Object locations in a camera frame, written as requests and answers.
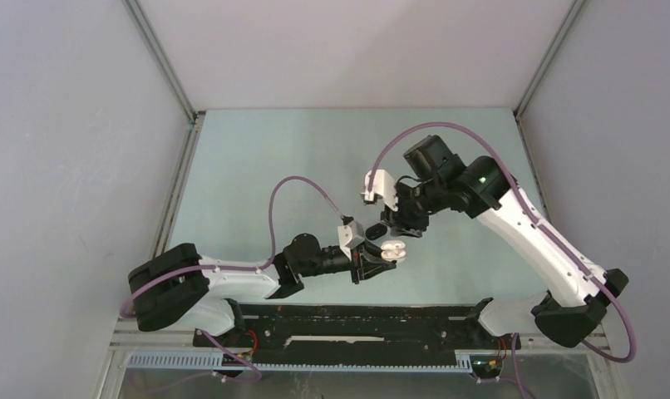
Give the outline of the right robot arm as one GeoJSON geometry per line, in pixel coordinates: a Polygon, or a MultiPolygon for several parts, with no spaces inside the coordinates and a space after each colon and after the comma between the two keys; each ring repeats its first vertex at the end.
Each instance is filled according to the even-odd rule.
{"type": "Polygon", "coordinates": [[[393,236],[420,238],[430,217],[444,210],[466,214],[498,234],[539,275],[541,294],[516,300],[480,301],[466,324],[476,347],[488,347],[511,333],[541,333],[562,347],[576,347],[602,322],[611,304],[628,285],[628,276],[605,270],[585,258],[510,183],[488,155],[470,164],[429,135],[404,154],[416,176],[410,186],[386,170],[369,170],[363,180],[366,204],[383,200],[381,222],[393,236]]]}

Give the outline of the white square charging case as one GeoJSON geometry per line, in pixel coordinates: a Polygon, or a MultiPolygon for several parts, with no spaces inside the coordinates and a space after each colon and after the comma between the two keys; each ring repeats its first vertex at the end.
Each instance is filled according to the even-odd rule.
{"type": "Polygon", "coordinates": [[[403,262],[407,257],[406,243],[399,239],[383,241],[380,245],[381,258],[387,262],[403,262]]]}

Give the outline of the black oval charging case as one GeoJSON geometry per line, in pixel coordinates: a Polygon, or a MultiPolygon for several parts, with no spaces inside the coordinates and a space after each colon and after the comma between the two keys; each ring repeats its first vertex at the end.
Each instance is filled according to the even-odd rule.
{"type": "Polygon", "coordinates": [[[387,235],[388,227],[383,223],[376,223],[365,230],[365,237],[368,240],[375,241],[387,235]]]}

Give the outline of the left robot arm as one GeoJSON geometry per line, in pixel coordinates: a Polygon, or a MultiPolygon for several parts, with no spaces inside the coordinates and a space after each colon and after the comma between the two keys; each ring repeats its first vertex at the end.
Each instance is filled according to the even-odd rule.
{"type": "Polygon", "coordinates": [[[355,249],[323,247],[312,234],[299,234],[265,269],[230,267],[201,256],[194,244],[180,244],[133,269],[131,300],[123,315],[142,332],[169,327],[203,330],[225,346],[242,342],[245,324],[239,302],[288,298],[303,290],[304,278],[346,273],[360,283],[397,266],[369,241],[355,249]]]}

